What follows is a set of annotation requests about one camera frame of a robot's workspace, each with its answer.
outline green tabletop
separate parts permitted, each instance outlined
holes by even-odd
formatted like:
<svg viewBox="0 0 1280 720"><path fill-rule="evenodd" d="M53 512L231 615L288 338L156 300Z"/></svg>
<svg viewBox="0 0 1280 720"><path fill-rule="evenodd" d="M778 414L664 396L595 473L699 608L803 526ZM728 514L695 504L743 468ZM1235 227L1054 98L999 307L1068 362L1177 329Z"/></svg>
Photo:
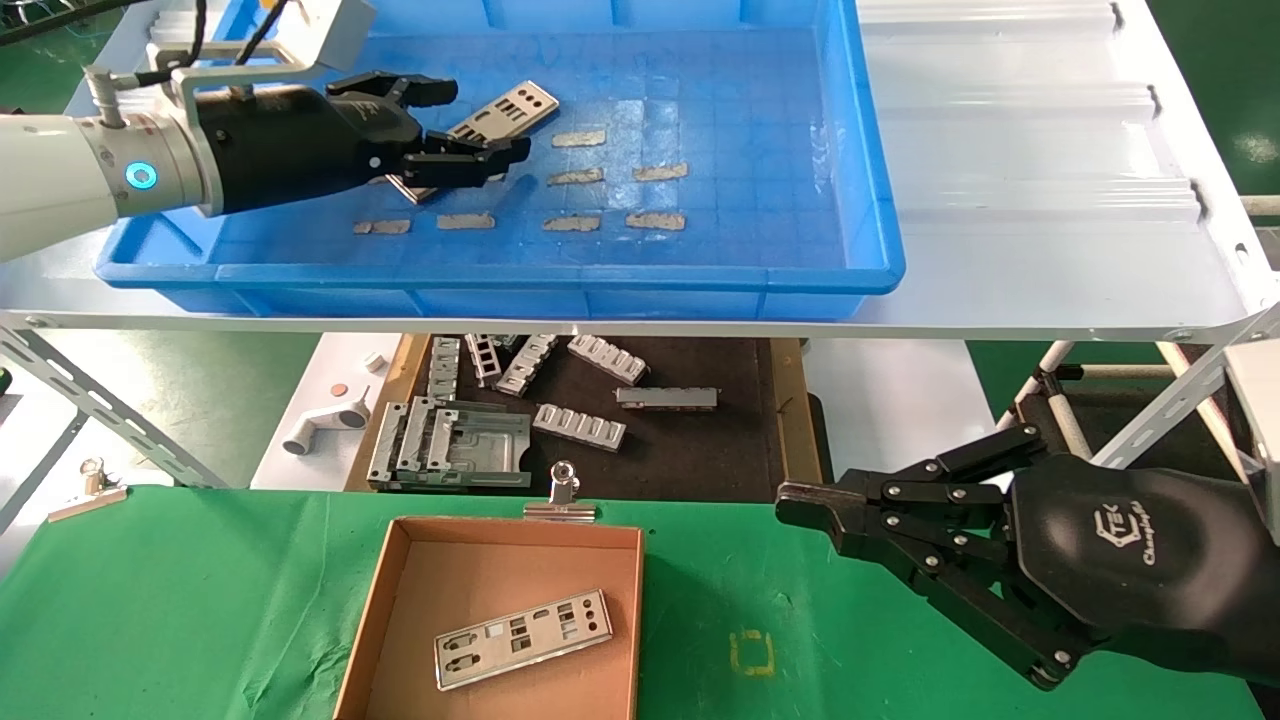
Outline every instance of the green tabletop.
<svg viewBox="0 0 1280 720"><path fill-rule="evenodd" d="M0 717L329 717L387 523L522 502L136 488L45 525L0 583ZM1260 717L1239 680L1101 653L1036 691L769 506L602 506L649 530L640 717Z"/></svg>

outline brown cardboard tray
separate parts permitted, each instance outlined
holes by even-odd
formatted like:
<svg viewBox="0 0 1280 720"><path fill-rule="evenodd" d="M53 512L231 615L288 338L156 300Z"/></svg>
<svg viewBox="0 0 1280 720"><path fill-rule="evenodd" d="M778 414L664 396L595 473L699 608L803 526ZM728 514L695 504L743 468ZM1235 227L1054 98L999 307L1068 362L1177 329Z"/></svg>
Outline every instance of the brown cardboard tray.
<svg viewBox="0 0 1280 720"><path fill-rule="evenodd" d="M628 720L644 533L532 520L399 518L387 532L337 720ZM435 637L599 588L613 639L442 692Z"/></svg>

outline black cable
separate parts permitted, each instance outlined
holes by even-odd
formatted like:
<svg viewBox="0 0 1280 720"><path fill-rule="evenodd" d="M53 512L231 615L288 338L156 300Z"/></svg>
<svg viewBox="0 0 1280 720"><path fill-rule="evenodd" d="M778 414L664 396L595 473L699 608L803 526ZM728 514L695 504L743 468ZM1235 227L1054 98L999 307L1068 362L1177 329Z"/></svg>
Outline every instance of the black cable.
<svg viewBox="0 0 1280 720"><path fill-rule="evenodd" d="M27 23L10 31L0 32L0 47L22 42L23 40L36 37L37 35L52 32L77 20L88 19L93 15L101 15L102 13L110 13L111 10L119 10L120 8L128 8L129 5L137 5L138 3L146 1L147 0L100 0L99 3L76 8L74 10L49 15L47 18L41 18L33 23Z"/></svg>
<svg viewBox="0 0 1280 720"><path fill-rule="evenodd" d="M250 58L253 56L253 51L257 50L259 45L261 45L262 38L266 37L266 33L271 32L271 28L275 26L275 20L280 19L280 14L284 13L284 5L289 0L275 0L275 5L271 5L271 10L266 13L266 18L262 19L262 24L257 26L257 29L253 31L253 36L250 37L248 42L244 44L244 47L241 49L239 55L236 56L236 61L232 63L233 65L243 65Z"/></svg>
<svg viewBox="0 0 1280 720"><path fill-rule="evenodd" d="M205 49L205 23L207 19L209 0L196 0L196 37L191 40L191 50L187 51L187 56L174 65L175 68L189 68L200 59L200 51ZM152 85L168 82L173 77L173 70L174 68L164 68L137 73L138 87L151 87Z"/></svg>

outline robotic arm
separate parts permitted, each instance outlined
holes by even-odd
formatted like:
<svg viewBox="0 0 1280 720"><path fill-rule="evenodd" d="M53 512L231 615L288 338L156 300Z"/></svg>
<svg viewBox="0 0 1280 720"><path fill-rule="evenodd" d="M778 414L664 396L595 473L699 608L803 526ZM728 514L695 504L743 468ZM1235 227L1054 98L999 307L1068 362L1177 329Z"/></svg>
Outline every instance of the robotic arm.
<svg viewBox="0 0 1280 720"><path fill-rule="evenodd" d="M480 187L527 159L527 137L476 142L424 132L410 108L457 97L449 79L365 73L316 91L298 81L344 70L372 24L365 0L289 3L266 64L182 67L187 49L148 47L168 74L148 113L124 115L118 92L141 76L86 68L99 117L0 115L0 261L118 218L198 206L238 213L358 187ZM243 47L206 42L201 59ZM255 87L255 83L291 83Z"/></svg>
<svg viewBox="0 0 1280 720"><path fill-rule="evenodd" d="M982 484L1010 470L1007 493ZM1021 425L899 473L783 483L776 510L1042 689L1100 650L1280 683L1280 548L1243 483L1050 456Z"/></svg>

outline blue plastic tray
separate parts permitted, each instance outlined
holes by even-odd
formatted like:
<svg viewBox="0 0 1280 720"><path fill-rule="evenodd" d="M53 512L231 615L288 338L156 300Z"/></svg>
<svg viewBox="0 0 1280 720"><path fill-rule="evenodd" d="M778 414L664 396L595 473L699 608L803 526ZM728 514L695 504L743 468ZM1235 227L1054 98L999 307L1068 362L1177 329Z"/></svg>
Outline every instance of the blue plastic tray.
<svg viewBox="0 0 1280 720"><path fill-rule="evenodd" d="M358 67L457 78L448 129L525 79L561 100L503 182L411 206L389 184L205 219L120 223L97 273L191 311L260 316L838 320L905 263L851 0L376 0ZM260 17L234 1L219 36ZM556 133L605 128L598 147ZM641 165L689 177L636 183ZM605 181L547 184L593 167ZM490 211L490 231L438 231ZM684 232L625 225L686 217ZM549 217L602 213L590 233ZM412 219L406 234L357 222Z"/></svg>

